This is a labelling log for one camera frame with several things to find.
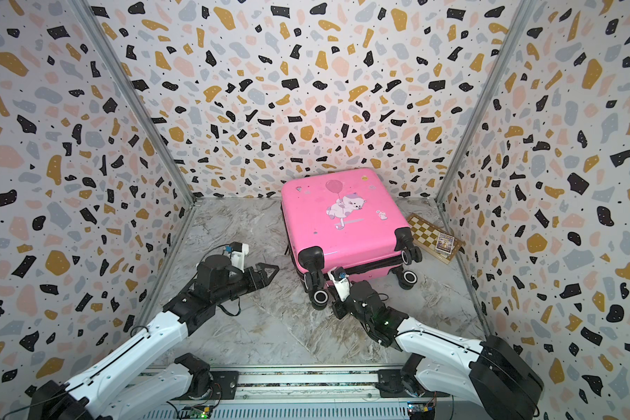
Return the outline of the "wooden chess board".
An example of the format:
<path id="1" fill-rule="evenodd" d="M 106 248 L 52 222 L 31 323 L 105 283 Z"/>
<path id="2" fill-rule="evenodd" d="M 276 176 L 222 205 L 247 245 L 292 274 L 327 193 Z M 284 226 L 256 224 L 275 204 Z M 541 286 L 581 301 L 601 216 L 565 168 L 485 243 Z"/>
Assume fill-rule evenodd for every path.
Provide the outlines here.
<path id="1" fill-rule="evenodd" d="M 408 216 L 407 222 L 411 228 L 411 233 L 416 245 L 444 264 L 450 264 L 464 244 L 463 241 L 460 241 L 460 239 L 455 237 L 453 234 L 446 232 L 440 227 L 436 227 L 432 223 L 428 222 L 428 220 L 425 220 L 415 213 L 411 213 Z M 435 242 L 439 233 L 445 233 L 455 238 L 455 247 L 451 255 L 442 255 L 435 249 Z"/>

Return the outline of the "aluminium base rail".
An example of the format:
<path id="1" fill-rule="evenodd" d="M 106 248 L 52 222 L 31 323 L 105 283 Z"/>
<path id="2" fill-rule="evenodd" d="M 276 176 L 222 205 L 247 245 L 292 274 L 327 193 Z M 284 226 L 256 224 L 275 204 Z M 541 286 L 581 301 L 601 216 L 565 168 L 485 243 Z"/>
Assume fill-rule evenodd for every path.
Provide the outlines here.
<path id="1" fill-rule="evenodd" d="M 101 419 L 503 419 L 439 385 L 404 389 L 397 366 L 224 367 L 199 397 L 179 395 L 185 371 L 140 374 Z"/>

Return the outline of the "small card box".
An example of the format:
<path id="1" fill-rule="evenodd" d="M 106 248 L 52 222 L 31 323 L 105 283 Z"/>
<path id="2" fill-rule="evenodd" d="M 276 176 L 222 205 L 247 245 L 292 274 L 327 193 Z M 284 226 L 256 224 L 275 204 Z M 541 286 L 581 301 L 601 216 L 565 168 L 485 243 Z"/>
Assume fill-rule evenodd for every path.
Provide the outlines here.
<path id="1" fill-rule="evenodd" d="M 449 256 L 453 253 L 455 238 L 449 234 L 439 233 L 435 242 L 435 249 L 442 255 Z"/>

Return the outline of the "right aluminium corner post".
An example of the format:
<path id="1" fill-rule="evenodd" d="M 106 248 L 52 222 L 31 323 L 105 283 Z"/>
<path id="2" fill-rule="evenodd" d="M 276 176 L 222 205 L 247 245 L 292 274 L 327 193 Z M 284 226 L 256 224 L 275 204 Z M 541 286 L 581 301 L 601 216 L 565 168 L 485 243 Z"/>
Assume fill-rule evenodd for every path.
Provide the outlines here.
<path id="1" fill-rule="evenodd" d="M 509 26 L 509 33 L 506 35 L 505 40 L 503 40 L 503 43 L 500 46 L 498 57 L 495 60 L 495 63 L 493 63 L 491 72 L 488 75 L 485 85 L 483 86 L 481 95 L 474 106 L 472 117 L 467 124 L 460 145 L 453 153 L 453 159 L 451 160 L 446 176 L 442 182 L 439 192 L 437 193 L 435 202 L 439 206 L 446 202 L 448 190 L 457 178 L 458 168 L 464 160 L 469 146 L 474 140 L 474 135 L 476 134 L 482 119 L 486 114 L 488 105 L 490 105 L 493 101 L 496 89 L 498 88 L 502 76 L 507 69 L 507 65 L 513 55 L 523 28 L 525 28 L 528 23 L 530 15 L 532 14 L 536 4 L 537 1 L 535 0 L 523 0 L 519 3 L 516 13 L 514 14 Z"/>

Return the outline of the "pink hard-shell kids suitcase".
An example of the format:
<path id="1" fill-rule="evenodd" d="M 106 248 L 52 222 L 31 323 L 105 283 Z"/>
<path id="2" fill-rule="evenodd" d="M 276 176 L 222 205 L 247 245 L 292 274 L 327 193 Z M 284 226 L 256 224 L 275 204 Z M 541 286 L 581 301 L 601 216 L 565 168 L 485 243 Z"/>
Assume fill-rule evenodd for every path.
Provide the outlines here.
<path id="1" fill-rule="evenodd" d="M 314 309 L 327 307 L 337 269 L 352 283 L 393 274 L 404 290 L 417 284 L 408 267 L 422 252 L 374 170 L 291 180 L 282 187 L 281 210 L 286 252 Z"/>

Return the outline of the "aluminium corner post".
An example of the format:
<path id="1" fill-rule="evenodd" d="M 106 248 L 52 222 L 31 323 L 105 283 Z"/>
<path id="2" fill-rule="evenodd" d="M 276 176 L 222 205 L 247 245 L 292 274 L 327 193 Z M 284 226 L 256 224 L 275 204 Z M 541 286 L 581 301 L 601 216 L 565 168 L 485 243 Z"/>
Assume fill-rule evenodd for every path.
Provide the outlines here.
<path id="1" fill-rule="evenodd" d="M 134 89 L 130 77 L 124 72 L 120 59 L 117 57 L 114 49 L 110 45 L 110 42 L 104 34 L 101 25 L 94 17 L 94 13 L 92 12 L 89 2 L 69 1 L 69 3 L 73 14 L 75 14 L 75 17 L 82 26 L 82 29 L 87 33 L 87 35 L 89 35 L 89 39 L 100 57 L 103 59 L 108 72 L 114 79 L 115 84 L 117 84 L 122 96 L 129 104 L 136 120 L 138 120 L 141 127 L 146 130 L 147 136 L 150 138 L 155 150 L 159 153 L 159 157 L 164 167 L 173 178 L 174 185 L 178 188 L 178 190 L 180 190 L 185 202 L 188 205 L 193 205 L 196 201 L 194 194 L 189 190 L 187 182 L 174 162 L 166 144 L 161 138 L 156 124 L 154 124 L 149 116 L 149 113 L 145 109 L 145 106 L 138 97 L 137 91 Z"/>
<path id="2" fill-rule="evenodd" d="M 507 69 L 507 65 L 513 55 L 523 28 L 525 28 L 528 23 L 530 15 L 532 14 L 536 4 L 537 1 L 535 0 L 523 0 L 519 3 L 516 13 L 514 14 L 509 26 L 509 33 L 506 35 L 505 40 L 503 40 L 503 43 L 500 46 L 498 57 L 495 60 L 495 63 L 493 63 L 491 72 L 488 75 L 485 85 L 483 86 L 481 95 L 474 106 L 472 117 L 467 124 L 460 145 L 453 153 L 453 159 L 451 160 L 446 176 L 442 182 L 439 192 L 437 193 L 435 202 L 439 206 L 446 202 L 448 190 L 457 178 L 458 168 L 464 160 L 469 146 L 474 140 L 474 135 L 476 134 L 482 119 L 486 114 L 488 105 L 490 105 L 493 101 L 496 89 L 498 88 L 502 76 Z"/>

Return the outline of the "left aluminium corner post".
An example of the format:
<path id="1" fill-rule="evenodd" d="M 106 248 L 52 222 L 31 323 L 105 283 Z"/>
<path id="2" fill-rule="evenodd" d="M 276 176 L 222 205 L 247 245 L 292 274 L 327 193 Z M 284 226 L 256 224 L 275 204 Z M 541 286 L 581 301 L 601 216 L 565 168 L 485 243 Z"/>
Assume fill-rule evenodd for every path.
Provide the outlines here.
<path id="1" fill-rule="evenodd" d="M 89 39 L 100 57 L 103 59 L 108 72 L 114 79 L 115 84 L 117 84 L 122 96 L 129 104 L 136 120 L 138 120 L 141 127 L 146 130 L 147 136 L 150 138 L 155 150 L 159 153 L 159 157 L 164 167 L 173 178 L 174 185 L 178 188 L 178 190 L 180 190 L 185 202 L 188 205 L 193 205 L 196 201 L 194 194 L 189 190 L 187 182 L 174 162 L 166 144 L 161 138 L 156 124 L 154 124 L 149 116 L 149 113 L 145 109 L 145 106 L 138 97 L 137 91 L 134 89 L 130 77 L 124 72 L 120 59 L 117 57 L 114 49 L 110 45 L 110 42 L 104 34 L 101 25 L 94 17 L 94 13 L 92 12 L 89 2 L 69 1 L 69 3 L 73 14 L 75 14 L 75 17 L 82 26 L 82 29 L 87 33 L 87 35 L 89 35 Z"/>

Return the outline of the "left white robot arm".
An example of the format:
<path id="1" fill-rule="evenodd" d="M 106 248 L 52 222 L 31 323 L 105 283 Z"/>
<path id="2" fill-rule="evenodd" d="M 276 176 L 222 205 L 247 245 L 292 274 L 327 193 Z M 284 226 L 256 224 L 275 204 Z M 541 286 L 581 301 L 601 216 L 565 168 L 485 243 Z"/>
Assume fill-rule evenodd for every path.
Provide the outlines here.
<path id="1" fill-rule="evenodd" d="M 186 353 L 156 376 L 133 380 L 163 353 L 192 336 L 228 301 L 262 290 L 278 274 L 274 264 L 243 267 L 240 257 L 210 255 L 152 321 L 110 355 L 64 383 L 49 381 L 21 409 L 30 419 L 138 419 L 183 397 L 218 397 L 208 363 Z"/>

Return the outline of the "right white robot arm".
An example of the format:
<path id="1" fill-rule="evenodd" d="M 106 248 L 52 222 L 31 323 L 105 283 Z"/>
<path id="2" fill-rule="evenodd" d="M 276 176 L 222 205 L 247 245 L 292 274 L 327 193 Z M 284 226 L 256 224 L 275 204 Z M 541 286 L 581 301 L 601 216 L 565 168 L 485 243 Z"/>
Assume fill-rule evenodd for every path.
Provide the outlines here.
<path id="1" fill-rule="evenodd" d="M 544 383 L 504 339 L 466 339 L 428 327 L 386 306 L 367 281 L 334 280 L 329 292 L 337 318 L 353 316 L 374 342 L 409 355 L 400 371 L 408 394 L 444 392 L 478 404 L 493 419 L 539 416 Z"/>

